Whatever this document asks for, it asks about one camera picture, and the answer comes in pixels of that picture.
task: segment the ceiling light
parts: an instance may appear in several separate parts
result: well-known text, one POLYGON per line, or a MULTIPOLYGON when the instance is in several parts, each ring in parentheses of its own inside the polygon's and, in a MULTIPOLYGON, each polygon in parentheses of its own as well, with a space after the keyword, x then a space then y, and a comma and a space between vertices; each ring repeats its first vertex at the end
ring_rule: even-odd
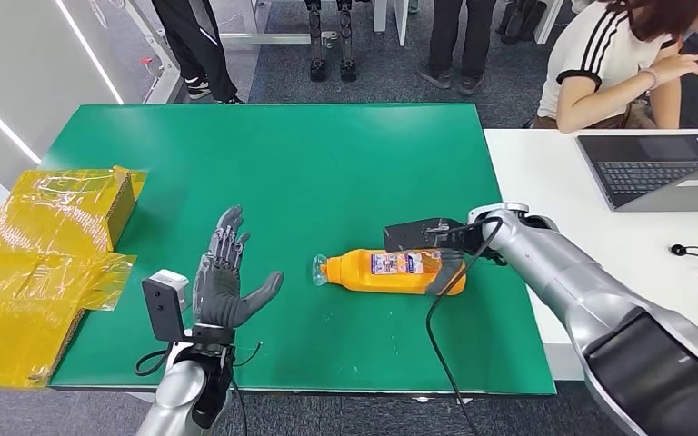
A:
POLYGON ((122 100, 122 96, 119 95, 118 91, 116 91, 114 83, 111 82, 111 78, 108 77, 108 74, 103 69, 103 65, 100 64, 100 61, 97 60, 97 56, 95 56, 95 53, 92 51, 92 47, 89 46, 89 43, 87 43, 86 38, 84 37, 84 35, 82 35, 81 29, 79 29, 79 26, 76 25, 76 21, 74 21, 74 18, 71 16, 71 13, 68 12, 68 9, 65 7, 65 4, 63 3, 63 0, 55 0, 55 3, 57 3, 57 7, 60 8, 60 12, 63 13, 65 21, 67 21, 68 24, 71 25, 71 29, 74 30, 76 37, 79 38, 79 42, 82 43, 82 47, 86 51, 87 55, 90 59, 92 59, 92 63, 95 64, 95 68, 97 68, 97 72, 100 73, 100 75, 103 77, 105 84, 108 85, 108 89, 111 90, 111 94, 114 95, 116 102, 119 104, 124 104, 125 101, 122 100))
POLYGON ((10 129, 8 125, 6 125, 6 123, 4 122, 4 120, 1 119, 1 117, 0 129, 2 132, 4 132, 4 134, 6 134, 6 136, 9 136, 9 139, 11 139, 12 142, 15 143, 15 145, 17 145, 17 148, 19 148, 20 151, 25 153, 32 161, 34 161, 35 164, 41 163, 41 159, 38 158, 36 153, 34 153, 34 151, 31 150, 30 147, 28 147, 28 144, 26 144, 25 141, 20 139, 20 137, 17 136, 17 134, 12 129, 10 129))

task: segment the yellow plastic wrap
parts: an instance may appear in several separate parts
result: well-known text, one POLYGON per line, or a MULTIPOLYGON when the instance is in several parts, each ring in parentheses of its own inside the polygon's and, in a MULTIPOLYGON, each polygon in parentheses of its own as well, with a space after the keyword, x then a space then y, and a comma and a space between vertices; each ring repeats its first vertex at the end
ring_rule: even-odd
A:
POLYGON ((0 386, 45 386, 84 310, 113 310, 134 256, 112 253, 145 173, 27 171, 0 208, 0 386))

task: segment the humanoid robot hand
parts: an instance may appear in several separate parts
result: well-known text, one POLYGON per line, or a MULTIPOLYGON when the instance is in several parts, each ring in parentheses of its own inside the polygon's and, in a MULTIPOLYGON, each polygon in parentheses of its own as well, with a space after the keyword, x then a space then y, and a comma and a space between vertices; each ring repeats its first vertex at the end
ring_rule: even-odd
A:
POLYGON ((282 286, 284 274, 272 272, 263 285, 240 296, 239 268, 250 233, 237 239, 242 225, 242 206, 224 212, 218 220, 207 253, 199 261, 194 280, 194 322, 235 328, 270 302, 282 286))

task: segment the orange bottle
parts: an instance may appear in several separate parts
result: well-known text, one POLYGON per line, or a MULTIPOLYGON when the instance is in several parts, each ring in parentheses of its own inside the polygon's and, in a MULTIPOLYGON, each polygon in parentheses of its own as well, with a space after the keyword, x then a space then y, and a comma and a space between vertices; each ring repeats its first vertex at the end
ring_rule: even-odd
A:
MULTIPOLYGON (((352 250, 330 259, 314 257, 314 284, 336 283, 350 291, 387 293, 425 293, 442 266, 438 250, 409 250, 388 253, 384 250, 352 250)), ((464 290, 466 275, 448 292, 464 290)))

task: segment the laptop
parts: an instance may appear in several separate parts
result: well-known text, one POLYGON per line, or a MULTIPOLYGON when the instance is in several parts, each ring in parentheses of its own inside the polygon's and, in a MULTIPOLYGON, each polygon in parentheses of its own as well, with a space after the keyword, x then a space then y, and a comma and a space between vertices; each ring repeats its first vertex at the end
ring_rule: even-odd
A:
POLYGON ((579 136, 616 212, 698 212, 698 134, 579 136))

